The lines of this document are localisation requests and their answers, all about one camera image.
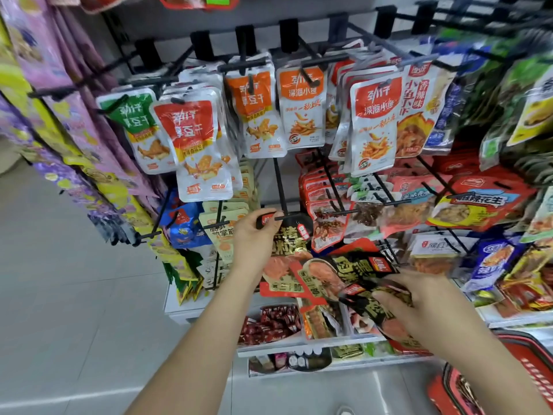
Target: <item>tiled floor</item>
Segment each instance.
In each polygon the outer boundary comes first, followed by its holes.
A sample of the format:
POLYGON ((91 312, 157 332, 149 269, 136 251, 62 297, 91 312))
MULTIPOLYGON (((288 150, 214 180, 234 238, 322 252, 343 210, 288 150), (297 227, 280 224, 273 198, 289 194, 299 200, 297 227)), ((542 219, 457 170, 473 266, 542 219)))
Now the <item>tiled floor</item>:
MULTIPOLYGON (((103 244, 84 212, 31 167, 0 177, 0 415, 119 415, 185 329, 145 248, 103 244)), ((219 414, 432 414, 439 368, 396 366, 248 379, 236 358, 219 414)))

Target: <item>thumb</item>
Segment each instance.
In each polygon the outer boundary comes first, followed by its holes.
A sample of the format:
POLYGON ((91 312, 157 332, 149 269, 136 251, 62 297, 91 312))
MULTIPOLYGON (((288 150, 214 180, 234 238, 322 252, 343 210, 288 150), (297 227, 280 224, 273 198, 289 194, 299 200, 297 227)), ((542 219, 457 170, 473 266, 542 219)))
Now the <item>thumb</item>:
POLYGON ((265 227, 263 227, 261 230, 265 233, 270 233, 271 236, 274 236, 276 232, 280 229, 280 226, 282 225, 282 220, 275 221, 275 217, 282 217, 284 216, 284 213, 282 211, 277 211, 273 216, 270 218, 269 221, 265 224, 265 227))
POLYGON ((409 326, 412 326, 415 322, 415 309, 406 305, 399 298, 384 291, 374 291, 372 296, 409 330, 409 326))

